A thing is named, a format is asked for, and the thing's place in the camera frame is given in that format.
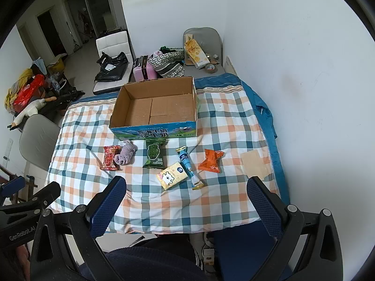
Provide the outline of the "red snack packet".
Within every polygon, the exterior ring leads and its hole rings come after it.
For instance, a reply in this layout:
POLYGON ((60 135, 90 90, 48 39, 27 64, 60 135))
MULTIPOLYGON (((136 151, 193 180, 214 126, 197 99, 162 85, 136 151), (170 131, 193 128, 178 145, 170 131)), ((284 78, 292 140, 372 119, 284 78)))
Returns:
POLYGON ((114 157, 119 154, 120 150, 121 146, 119 145, 105 146, 104 159, 100 169, 104 171, 116 171, 118 166, 114 162, 114 157))

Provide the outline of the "purple soft cloth toy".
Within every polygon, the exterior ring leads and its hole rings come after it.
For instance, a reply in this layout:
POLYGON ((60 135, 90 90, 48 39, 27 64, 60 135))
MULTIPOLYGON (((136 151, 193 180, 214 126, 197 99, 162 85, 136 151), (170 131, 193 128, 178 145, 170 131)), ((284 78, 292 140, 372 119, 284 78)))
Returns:
POLYGON ((114 156, 114 162, 119 166, 127 165, 131 163, 136 151, 137 147, 130 140, 125 140, 120 152, 114 156))

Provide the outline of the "yellow tissue pack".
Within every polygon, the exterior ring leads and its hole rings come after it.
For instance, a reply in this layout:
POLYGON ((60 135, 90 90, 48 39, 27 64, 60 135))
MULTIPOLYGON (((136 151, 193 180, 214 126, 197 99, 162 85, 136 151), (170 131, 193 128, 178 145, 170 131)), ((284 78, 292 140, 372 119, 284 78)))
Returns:
POLYGON ((175 164, 164 169, 162 172, 158 173, 156 177, 163 189, 168 190, 176 184, 184 181, 188 177, 188 174, 181 164, 176 162, 175 164))

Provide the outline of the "orange snack packet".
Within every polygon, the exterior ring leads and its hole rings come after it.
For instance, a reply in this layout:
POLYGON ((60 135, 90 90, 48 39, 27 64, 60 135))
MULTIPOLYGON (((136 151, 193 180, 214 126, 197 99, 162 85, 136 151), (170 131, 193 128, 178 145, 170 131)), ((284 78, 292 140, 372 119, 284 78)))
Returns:
POLYGON ((224 152, 220 150, 205 149, 205 160, 198 166, 201 171, 209 171, 212 173, 220 173, 217 161, 224 156, 224 152))

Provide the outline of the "green snack packet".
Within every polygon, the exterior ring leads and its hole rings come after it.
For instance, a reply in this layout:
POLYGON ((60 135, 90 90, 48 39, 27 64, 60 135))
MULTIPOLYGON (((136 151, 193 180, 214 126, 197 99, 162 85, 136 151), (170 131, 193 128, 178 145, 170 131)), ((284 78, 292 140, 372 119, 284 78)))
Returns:
POLYGON ((146 139, 146 162, 144 168, 147 169, 165 169, 167 167, 164 156, 164 138, 146 139))

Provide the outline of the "blue ice cream wrapper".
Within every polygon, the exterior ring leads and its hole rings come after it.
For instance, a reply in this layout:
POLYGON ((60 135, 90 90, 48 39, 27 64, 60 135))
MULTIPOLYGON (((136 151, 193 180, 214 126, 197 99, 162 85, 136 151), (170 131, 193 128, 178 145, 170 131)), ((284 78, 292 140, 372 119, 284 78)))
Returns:
POLYGON ((204 187, 204 183, 195 175, 191 161, 188 156, 187 146, 183 146, 176 149, 179 156, 180 164, 189 176, 191 183, 193 185, 193 190, 198 190, 204 187))

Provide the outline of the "wooden folding rack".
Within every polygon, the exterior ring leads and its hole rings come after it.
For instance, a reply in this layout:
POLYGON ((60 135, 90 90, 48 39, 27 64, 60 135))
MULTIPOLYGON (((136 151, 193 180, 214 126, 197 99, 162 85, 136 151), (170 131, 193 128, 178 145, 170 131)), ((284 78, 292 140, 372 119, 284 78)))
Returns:
POLYGON ((8 176, 8 179, 1 176, 1 206, 4 205, 6 199, 9 199, 12 204, 17 204, 18 202, 26 202, 34 195, 34 189, 37 188, 35 184, 35 178, 31 175, 18 176, 11 173, 5 167, 1 166, 1 171, 8 176), (19 191, 27 188, 26 199, 19 197, 19 191))

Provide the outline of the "grey chair near table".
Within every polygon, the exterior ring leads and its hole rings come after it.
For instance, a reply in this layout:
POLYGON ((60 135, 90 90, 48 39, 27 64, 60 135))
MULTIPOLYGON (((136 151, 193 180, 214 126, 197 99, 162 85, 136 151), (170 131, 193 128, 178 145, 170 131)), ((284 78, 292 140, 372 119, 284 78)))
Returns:
POLYGON ((27 162, 48 171, 59 133, 60 127, 45 116, 29 117, 19 141, 21 155, 27 162))

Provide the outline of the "beige paper sheet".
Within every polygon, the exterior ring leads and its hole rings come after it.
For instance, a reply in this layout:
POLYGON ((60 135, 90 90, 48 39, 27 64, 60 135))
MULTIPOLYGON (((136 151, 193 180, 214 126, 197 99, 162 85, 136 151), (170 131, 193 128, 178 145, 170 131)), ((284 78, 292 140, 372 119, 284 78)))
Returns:
POLYGON ((257 176, 260 180, 266 178, 266 176, 272 173, 270 165, 264 163, 257 150, 252 150, 241 154, 242 165, 244 167, 245 174, 252 178, 257 176))

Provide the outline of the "white goose plush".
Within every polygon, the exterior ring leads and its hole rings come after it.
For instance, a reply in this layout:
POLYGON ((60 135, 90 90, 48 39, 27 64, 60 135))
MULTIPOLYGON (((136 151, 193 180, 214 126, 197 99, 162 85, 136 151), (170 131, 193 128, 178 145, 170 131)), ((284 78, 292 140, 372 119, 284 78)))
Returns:
POLYGON ((38 111, 43 108, 47 103, 53 102, 57 99, 56 96, 52 96, 50 98, 42 98, 34 100, 33 102, 29 103, 28 106, 26 106, 21 113, 19 113, 14 119, 13 122, 7 126, 9 130, 12 130, 19 126, 21 122, 23 121, 24 117, 31 117, 33 115, 38 114, 38 111))

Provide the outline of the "pink suitcase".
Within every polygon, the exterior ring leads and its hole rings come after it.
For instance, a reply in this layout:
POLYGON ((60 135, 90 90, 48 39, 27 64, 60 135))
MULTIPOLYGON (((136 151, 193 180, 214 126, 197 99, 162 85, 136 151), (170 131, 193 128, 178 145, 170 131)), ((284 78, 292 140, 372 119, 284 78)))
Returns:
POLYGON ((136 82, 149 81, 158 78, 153 66, 148 62, 148 56, 138 57, 133 64, 133 75, 136 82))

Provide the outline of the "tape roll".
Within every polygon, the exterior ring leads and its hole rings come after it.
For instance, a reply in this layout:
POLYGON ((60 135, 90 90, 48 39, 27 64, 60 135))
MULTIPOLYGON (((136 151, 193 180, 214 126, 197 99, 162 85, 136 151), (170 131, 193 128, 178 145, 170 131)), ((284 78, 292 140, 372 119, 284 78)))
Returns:
POLYGON ((214 64, 209 63, 209 64, 206 64, 205 71, 209 74, 213 74, 217 72, 217 67, 214 64))

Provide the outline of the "white leather chair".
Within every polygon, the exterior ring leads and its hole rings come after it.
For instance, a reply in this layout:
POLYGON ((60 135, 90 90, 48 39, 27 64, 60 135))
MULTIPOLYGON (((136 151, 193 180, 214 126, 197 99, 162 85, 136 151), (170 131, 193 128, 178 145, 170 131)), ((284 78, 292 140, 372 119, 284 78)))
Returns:
POLYGON ((94 95, 118 91, 130 81, 133 56, 127 31, 98 38, 96 46, 100 70, 94 79, 94 95))

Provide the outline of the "black white patterned bag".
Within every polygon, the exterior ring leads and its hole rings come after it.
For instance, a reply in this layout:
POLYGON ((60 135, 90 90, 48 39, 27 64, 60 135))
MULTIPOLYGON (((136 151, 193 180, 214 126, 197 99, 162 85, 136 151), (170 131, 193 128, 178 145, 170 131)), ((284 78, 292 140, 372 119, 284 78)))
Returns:
POLYGON ((151 64, 156 73, 163 78, 177 78, 184 76, 184 52, 164 53, 158 56, 152 56, 148 62, 151 64))

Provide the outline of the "grey padded chair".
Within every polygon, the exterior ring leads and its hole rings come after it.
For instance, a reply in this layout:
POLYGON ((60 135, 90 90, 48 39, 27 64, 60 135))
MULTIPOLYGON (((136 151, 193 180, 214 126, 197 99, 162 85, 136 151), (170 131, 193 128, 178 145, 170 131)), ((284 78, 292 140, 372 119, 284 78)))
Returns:
POLYGON ((197 69, 184 52, 184 74, 195 79, 224 74, 222 66, 222 40, 219 33, 211 27, 197 27, 186 30, 183 34, 183 44, 190 39, 195 39, 200 45, 210 63, 217 67, 217 72, 209 74, 205 68, 197 69))

